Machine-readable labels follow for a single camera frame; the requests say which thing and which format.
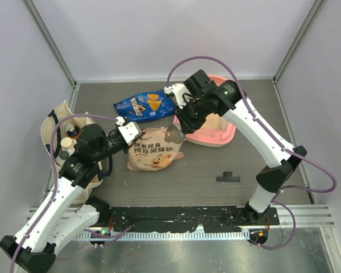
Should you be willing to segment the metal litter scoop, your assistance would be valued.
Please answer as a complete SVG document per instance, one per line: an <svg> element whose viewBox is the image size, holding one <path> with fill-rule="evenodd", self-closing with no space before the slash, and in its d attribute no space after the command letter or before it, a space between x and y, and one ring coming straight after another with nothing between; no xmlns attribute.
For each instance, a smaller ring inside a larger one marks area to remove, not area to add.
<svg viewBox="0 0 341 273"><path fill-rule="evenodd" d="M185 140L185 135L181 130L181 125L179 123L173 123L168 126L164 140L167 143L180 144Z"/></svg>

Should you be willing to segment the pink cat litter bag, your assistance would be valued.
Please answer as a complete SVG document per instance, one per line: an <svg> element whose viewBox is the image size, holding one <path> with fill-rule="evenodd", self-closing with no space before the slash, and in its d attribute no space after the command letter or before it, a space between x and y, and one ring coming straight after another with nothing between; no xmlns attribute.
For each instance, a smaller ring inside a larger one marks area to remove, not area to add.
<svg viewBox="0 0 341 273"><path fill-rule="evenodd" d="M130 171L158 171L174 160L184 157L180 151L183 142L166 142L167 128L147 128L129 149L127 168Z"/></svg>

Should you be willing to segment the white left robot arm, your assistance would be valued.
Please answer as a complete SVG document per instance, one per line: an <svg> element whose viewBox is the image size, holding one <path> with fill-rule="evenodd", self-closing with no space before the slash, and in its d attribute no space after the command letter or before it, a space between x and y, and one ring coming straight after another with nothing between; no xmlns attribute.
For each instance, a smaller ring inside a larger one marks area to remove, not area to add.
<svg viewBox="0 0 341 273"><path fill-rule="evenodd" d="M99 162L119 151L128 151L141 135L135 122L118 121L108 134L97 124L84 126L75 152L55 173L57 180L50 194L20 231L0 241L6 255L27 272L48 272L59 252L78 233L94 224L105 226L110 219L110 205L98 197L88 198L77 213L64 222L60 220L100 174Z"/></svg>

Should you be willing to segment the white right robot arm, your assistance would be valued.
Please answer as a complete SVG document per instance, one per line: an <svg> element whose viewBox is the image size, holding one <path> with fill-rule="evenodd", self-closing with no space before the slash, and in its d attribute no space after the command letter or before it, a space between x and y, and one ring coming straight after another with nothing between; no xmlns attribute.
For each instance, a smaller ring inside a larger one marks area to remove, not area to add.
<svg viewBox="0 0 341 273"><path fill-rule="evenodd" d="M305 148L294 147L276 133L233 80L217 84L200 69L182 84L164 90L176 101L175 115L183 134L194 133L209 114L217 114L232 123L262 156L266 166L257 174L257 188L244 209L247 222L259 224L278 190L300 164L300 157L307 154Z"/></svg>

